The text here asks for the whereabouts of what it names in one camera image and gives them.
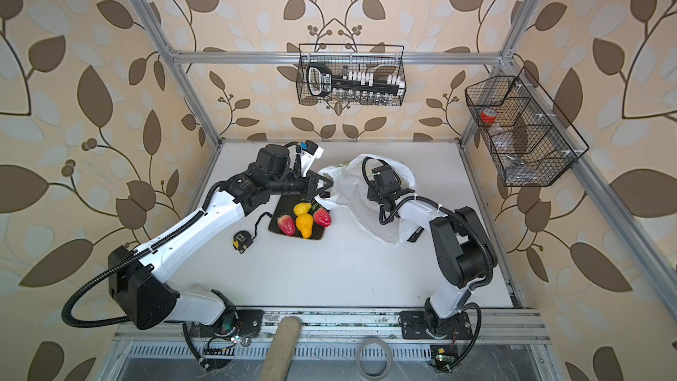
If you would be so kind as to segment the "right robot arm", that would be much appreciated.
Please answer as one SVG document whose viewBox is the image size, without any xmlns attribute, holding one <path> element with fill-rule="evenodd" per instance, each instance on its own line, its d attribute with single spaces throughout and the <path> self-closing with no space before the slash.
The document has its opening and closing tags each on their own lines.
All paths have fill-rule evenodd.
<svg viewBox="0 0 677 381">
<path fill-rule="evenodd" d="M 469 206 L 449 210 L 432 199 L 417 195 L 401 185 L 400 176 L 381 159 L 380 165 L 367 175 L 367 163 L 361 162 L 361 174 L 368 186 L 367 199 L 378 204 L 379 223 L 388 225 L 396 218 L 416 223 L 431 234 L 435 259 L 444 281 L 424 303 L 426 333 L 443 340 L 454 333 L 456 324 L 469 310 L 476 313 L 472 337 L 457 356 L 436 355 L 432 366 L 438 372 L 451 373 L 469 355 L 480 336 L 482 313 L 470 301 L 472 293 L 488 286 L 494 278 L 495 252 L 479 217 Z"/>
</svg>

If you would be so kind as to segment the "red fake strawberry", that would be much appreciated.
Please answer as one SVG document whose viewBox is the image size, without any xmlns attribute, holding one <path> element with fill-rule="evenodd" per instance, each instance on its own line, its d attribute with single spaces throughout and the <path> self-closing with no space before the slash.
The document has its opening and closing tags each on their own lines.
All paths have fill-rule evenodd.
<svg viewBox="0 0 677 381">
<path fill-rule="evenodd" d="M 330 227 L 331 223 L 333 222 L 330 213 L 322 207 L 318 208 L 317 211 L 313 213 L 313 219 L 315 224 L 323 228 Z"/>
<path fill-rule="evenodd" d="M 288 214 L 280 216 L 277 219 L 277 224 L 279 230 L 286 236 L 293 236 L 296 232 L 294 219 Z"/>
</svg>

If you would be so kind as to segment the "yellow fake lemon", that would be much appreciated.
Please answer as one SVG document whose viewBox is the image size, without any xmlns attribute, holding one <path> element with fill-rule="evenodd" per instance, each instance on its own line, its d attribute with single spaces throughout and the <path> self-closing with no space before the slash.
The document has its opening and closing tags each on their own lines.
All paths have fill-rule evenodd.
<svg viewBox="0 0 677 381">
<path fill-rule="evenodd" d="M 303 202 L 294 206 L 294 214 L 296 216 L 301 216 L 303 214 L 308 214 L 312 210 L 312 204 Z"/>
</svg>

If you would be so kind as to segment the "white plastic bag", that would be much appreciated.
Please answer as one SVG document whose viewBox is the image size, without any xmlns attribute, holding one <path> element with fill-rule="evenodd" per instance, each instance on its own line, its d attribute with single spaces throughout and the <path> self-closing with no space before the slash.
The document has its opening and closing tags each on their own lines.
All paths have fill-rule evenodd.
<svg viewBox="0 0 677 381">
<path fill-rule="evenodd" d="M 331 211 L 349 211 L 360 229 L 369 237 L 392 247 L 407 241 L 416 229 L 416 224 L 394 217 L 392 222 L 382 224 L 394 208 L 394 204 L 380 205 L 376 196 L 378 189 L 374 172 L 387 165 L 395 175 L 396 185 L 401 190 L 416 187 L 414 173 L 402 162 L 371 153 L 362 153 L 349 163 L 329 166 L 319 175 L 333 182 L 328 190 L 329 197 L 320 198 L 319 204 Z"/>
</svg>

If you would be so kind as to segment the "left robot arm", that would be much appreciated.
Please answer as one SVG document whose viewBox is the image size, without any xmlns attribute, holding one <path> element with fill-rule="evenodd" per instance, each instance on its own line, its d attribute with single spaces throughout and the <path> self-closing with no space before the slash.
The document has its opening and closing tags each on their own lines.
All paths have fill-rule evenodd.
<svg viewBox="0 0 677 381">
<path fill-rule="evenodd" d="M 302 195 L 315 199 L 333 183 L 312 171 L 324 153 L 317 143 L 269 144 L 259 150 L 248 168 L 215 183 L 202 206 L 155 239 L 134 250 L 121 246 L 109 255 L 109 267 L 79 288 L 65 303 L 61 318 L 67 326 L 97 328 L 131 322 L 139 330 L 162 323 L 180 324 L 183 336 L 194 325 L 211 337 L 237 341 L 244 324 L 236 306 L 214 289 L 208 295 L 180 292 L 170 286 L 174 273 L 194 253 L 229 226 L 243 220 L 271 196 Z M 102 282 L 123 310 L 122 317 L 84 320 L 74 316 L 76 303 Z"/>
</svg>

